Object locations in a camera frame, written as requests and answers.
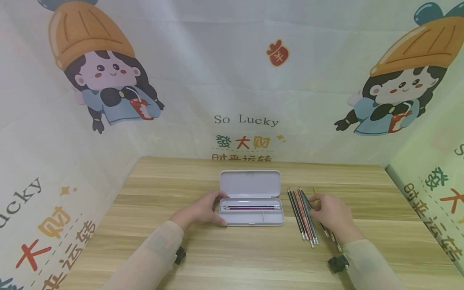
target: pencil case lid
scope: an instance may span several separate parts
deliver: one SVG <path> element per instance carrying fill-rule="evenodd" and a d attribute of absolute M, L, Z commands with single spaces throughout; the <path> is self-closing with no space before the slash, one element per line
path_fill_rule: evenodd
<path fill-rule="evenodd" d="M 232 198 L 276 197 L 280 195 L 278 170 L 225 170 L 219 187 Z"/>

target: cartoon face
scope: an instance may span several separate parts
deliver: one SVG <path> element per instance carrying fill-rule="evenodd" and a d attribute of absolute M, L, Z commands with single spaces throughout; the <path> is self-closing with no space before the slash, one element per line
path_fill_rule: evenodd
<path fill-rule="evenodd" d="M 383 85 L 372 86 L 369 92 L 372 96 L 376 96 L 375 102 L 379 104 L 417 99 L 439 80 L 432 78 L 427 69 L 428 66 L 424 67 L 417 75 L 414 74 L 414 70 L 417 69 L 404 70 L 396 79 L 389 80 Z"/>
<path fill-rule="evenodd" d="M 78 85 L 87 85 L 91 90 L 103 90 L 112 87 L 136 85 L 135 77 L 140 70 L 125 64 L 108 51 L 109 59 L 99 57 L 95 52 L 84 54 L 85 64 L 79 74 L 74 76 Z"/>

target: blue shirt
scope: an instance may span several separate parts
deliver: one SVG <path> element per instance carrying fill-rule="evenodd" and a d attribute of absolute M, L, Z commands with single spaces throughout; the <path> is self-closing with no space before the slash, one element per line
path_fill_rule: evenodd
<path fill-rule="evenodd" d="M 155 101 L 152 100 L 144 91 L 141 89 L 133 86 L 139 97 L 147 101 L 147 111 L 148 113 L 154 117 L 158 118 L 161 114 L 160 107 L 156 104 Z M 116 106 L 109 107 L 105 105 L 100 97 L 100 91 L 96 90 L 83 90 L 82 97 L 84 98 L 84 103 L 91 109 L 105 114 L 106 119 L 110 125 L 116 124 L 121 121 L 126 120 L 143 120 L 137 111 L 132 107 L 130 101 L 126 98 L 121 98 L 121 102 Z"/>
<path fill-rule="evenodd" d="M 409 126 L 419 114 L 419 100 L 412 100 L 413 104 L 409 109 L 411 113 L 404 117 L 399 124 L 399 128 L 406 128 Z M 380 120 L 372 121 L 370 119 L 374 110 L 379 106 L 373 99 L 370 98 L 362 98 L 354 105 L 354 112 L 358 117 L 359 126 L 354 130 L 354 132 L 358 135 L 365 135 L 365 136 L 376 136 L 376 135 L 385 135 L 388 133 L 394 133 L 390 131 L 391 126 L 395 123 L 392 118 L 394 117 L 393 114 L 386 114 L 385 117 L 381 118 Z"/>

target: wood grain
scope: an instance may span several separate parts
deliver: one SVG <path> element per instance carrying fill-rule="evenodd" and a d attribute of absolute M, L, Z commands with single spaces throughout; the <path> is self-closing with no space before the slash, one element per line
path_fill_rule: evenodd
<path fill-rule="evenodd" d="M 219 187 L 222 170 L 277 169 L 282 174 L 281 227 L 194 225 L 187 258 L 158 289 L 353 289 L 332 274 L 338 252 L 316 227 L 321 245 L 301 240 L 286 187 L 340 196 L 356 224 L 408 289 L 460 289 L 464 279 L 380 166 L 142 158 L 61 289 L 96 290 L 177 209 Z"/>

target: person's left hand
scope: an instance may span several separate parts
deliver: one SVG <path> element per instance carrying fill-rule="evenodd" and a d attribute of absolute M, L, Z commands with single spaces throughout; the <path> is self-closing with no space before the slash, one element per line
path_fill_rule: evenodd
<path fill-rule="evenodd" d="M 208 191 L 192 204 L 176 212 L 169 220 L 177 223 L 184 231 L 194 222 L 212 222 L 218 226 L 227 226 L 227 222 L 214 213 L 213 207 L 215 201 L 228 197 L 220 190 Z"/>

